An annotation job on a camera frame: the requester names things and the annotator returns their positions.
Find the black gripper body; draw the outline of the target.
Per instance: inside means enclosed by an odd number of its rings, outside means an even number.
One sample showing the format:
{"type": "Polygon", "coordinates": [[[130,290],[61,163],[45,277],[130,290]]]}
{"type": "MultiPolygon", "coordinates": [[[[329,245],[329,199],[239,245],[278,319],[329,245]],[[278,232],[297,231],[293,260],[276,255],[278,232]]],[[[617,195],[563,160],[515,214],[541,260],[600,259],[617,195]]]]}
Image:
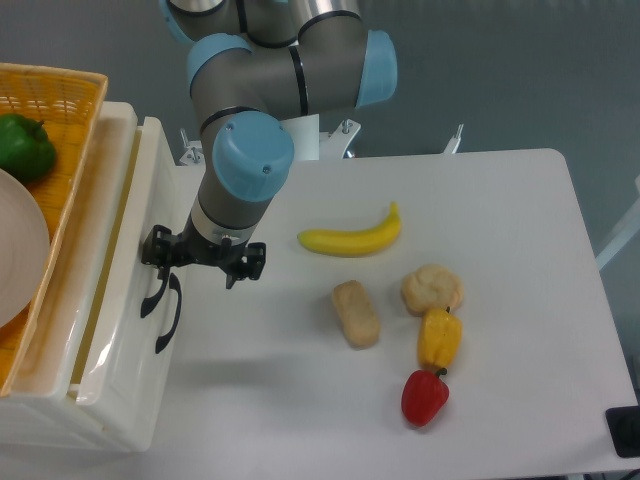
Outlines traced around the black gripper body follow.
{"type": "Polygon", "coordinates": [[[228,270],[240,262],[246,244],[211,242],[199,233],[192,218],[188,217],[183,231],[178,235],[177,244],[172,247],[172,260],[177,267],[197,264],[228,270]]]}

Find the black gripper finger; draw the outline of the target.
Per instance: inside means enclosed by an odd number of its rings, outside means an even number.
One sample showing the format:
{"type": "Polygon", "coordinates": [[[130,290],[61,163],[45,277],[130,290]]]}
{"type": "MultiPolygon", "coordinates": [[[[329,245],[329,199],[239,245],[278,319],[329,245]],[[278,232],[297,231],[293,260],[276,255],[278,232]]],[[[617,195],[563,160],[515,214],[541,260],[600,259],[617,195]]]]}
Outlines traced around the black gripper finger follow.
{"type": "Polygon", "coordinates": [[[259,280],[266,265],[266,244],[263,242],[243,243],[230,247],[223,259],[226,274],[226,288],[231,289],[236,282],[259,280]]]}
{"type": "Polygon", "coordinates": [[[176,236],[163,225],[154,225],[142,245],[141,262],[158,270],[158,279],[168,281],[174,265],[176,236]]]}

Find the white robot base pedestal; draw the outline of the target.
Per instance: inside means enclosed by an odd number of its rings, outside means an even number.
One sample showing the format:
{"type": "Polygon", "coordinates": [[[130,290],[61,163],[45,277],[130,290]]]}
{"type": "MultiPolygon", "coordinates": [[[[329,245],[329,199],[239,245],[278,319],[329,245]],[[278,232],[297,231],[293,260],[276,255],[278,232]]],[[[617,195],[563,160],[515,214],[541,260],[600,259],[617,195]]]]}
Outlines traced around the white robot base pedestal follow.
{"type": "Polygon", "coordinates": [[[295,161],[314,161],[320,157],[319,116],[309,115],[283,120],[283,128],[294,143],[295,161]]]}

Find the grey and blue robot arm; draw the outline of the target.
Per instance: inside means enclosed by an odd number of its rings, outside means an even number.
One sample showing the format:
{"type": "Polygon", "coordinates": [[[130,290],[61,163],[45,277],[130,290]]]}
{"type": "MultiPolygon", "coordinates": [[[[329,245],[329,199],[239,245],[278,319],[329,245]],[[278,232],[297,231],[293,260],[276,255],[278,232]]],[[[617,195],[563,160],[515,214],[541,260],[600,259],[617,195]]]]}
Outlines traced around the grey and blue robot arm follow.
{"type": "Polygon", "coordinates": [[[391,98],[390,36],[367,29],[354,1],[164,1],[172,34],[190,44],[187,86],[205,173],[180,233],[156,226],[142,261],[163,284],[174,269],[217,267],[256,280],[266,248],[252,234],[284,185],[291,118],[391,98]]]}

